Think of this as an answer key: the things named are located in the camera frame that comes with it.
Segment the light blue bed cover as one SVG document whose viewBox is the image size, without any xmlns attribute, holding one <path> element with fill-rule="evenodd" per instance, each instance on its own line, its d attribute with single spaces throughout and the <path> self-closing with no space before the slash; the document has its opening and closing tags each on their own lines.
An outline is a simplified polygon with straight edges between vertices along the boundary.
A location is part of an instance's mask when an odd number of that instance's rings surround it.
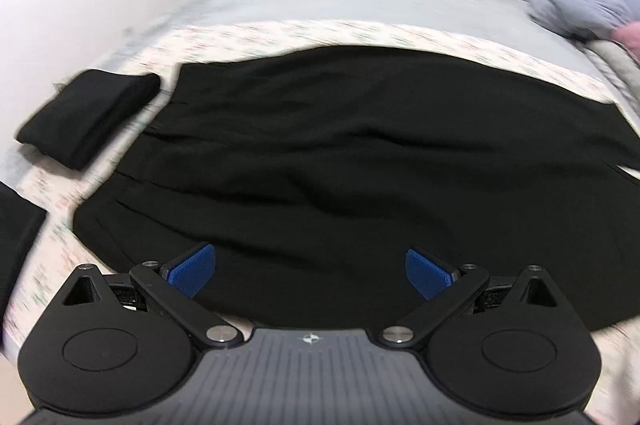
<svg viewBox="0 0 640 425">
<path fill-rule="evenodd" d="M 157 74 L 162 89 L 117 126 L 87 164 L 70 168 L 21 145 L 2 157 L 1 177 L 17 186 L 43 171 L 99 183 L 166 103 L 180 64 L 330 44 L 436 51 L 544 78 L 591 99 L 604 96 L 602 76 L 588 58 L 535 24 L 521 0 L 188 0 L 103 64 L 107 72 Z"/>
</svg>

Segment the blue-grey crumpled quilt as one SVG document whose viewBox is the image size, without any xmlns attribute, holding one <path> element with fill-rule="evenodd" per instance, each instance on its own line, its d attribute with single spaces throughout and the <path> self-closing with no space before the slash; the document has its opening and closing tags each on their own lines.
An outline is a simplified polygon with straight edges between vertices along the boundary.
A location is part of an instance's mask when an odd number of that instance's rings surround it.
<svg viewBox="0 0 640 425">
<path fill-rule="evenodd" d="M 565 38 L 608 39 L 615 29 L 639 21 L 639 0 L 528 0 L 527 13 Z"/>
</svg>

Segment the black pants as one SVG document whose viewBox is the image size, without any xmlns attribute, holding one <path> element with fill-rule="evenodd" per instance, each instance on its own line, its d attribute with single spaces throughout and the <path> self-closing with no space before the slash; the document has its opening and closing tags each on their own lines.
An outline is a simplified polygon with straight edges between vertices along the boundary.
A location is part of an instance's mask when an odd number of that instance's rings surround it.
<svg viewBox="0 0 640 425">
<path fill-rule="evenodd" d="M 411 247 L 546 268 L 590 330 L 639 312 L 639 139 L 612 103 L 436 53 L 324 47 L 193 63 L 75 211 L 125 272 L 196 244 L 202 305 L 382 329 L 420 304 Z"/>
</svg>

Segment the pink pillow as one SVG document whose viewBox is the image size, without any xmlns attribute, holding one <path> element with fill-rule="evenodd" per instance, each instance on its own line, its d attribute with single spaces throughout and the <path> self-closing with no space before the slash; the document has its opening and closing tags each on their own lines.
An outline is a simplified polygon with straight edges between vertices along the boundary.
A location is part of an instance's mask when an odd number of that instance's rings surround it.
<svg viewBox="0 0 640 425">
<path fill-rule="evenodd" d="M 640 22 L 620 26 L 612 33 L 612 39 L 621 44 L 637 61 L 640 61 Z"/>
</svg>

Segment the floral bed sheet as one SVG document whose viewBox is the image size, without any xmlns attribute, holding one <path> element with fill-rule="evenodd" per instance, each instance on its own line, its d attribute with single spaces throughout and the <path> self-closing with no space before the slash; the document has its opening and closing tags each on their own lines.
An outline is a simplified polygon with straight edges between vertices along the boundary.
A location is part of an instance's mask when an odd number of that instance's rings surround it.
<svg viewBox="0 0 640 425">
<path fill-rule="evenodd" d="M 579 72 L 555 64 L 545 51 L 539 58 L 486 36 L 465 35 L 457 28 L 427 28 L 368 21 L 263 21 L 171 29 L 120 63 L 116 73 L 160 75 L 162 93 L 130 120 L 115 140 L 84 172 L 71 172 L 50 158 L 40 158 L 23 174 L 14 190 L 48 213 L 17 281 L 3 321 L 4 354 L 16 361 L 21 345 L 54 292 L 79 263 L 93 255 L 72 232 L 77 206 L 113 172 L 141 130 L 166 104 L 175 87 L 178 67 L 186 62 L 232 62 L 275 56 L 314 47 L 354 44 L 431 51 L 550 82 L 588 99 L 613 101 L 632 127 L 639 125 L 632 108 L 592 70 Z"/>
</svg>

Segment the small folded black garment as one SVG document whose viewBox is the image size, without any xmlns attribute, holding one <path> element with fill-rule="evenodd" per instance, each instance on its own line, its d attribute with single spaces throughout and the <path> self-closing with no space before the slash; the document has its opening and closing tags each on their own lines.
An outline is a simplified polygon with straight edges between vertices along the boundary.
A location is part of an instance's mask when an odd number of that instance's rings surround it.
<svg viewBox="0 0 640 425">
<path fill-rule="evenodd" d="M 83 170 L 116 129 L 146 107 L 160 89 L 162 78 L 153 73 L 84 70 L 32 115 L 15 139 L 68 169 Z"/>
</svg>

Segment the black garment at bed edge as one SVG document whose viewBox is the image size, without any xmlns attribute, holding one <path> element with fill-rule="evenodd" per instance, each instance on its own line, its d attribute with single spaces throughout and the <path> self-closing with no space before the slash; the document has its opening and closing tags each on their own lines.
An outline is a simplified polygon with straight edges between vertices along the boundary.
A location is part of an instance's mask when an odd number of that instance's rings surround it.
<svg viewBox="0 0 640 425">
<path fill-rule="evenodd" d="M 0 296 L 4 315 L 47 211 L 2 183 L 0 192 Z"/>
</svg>

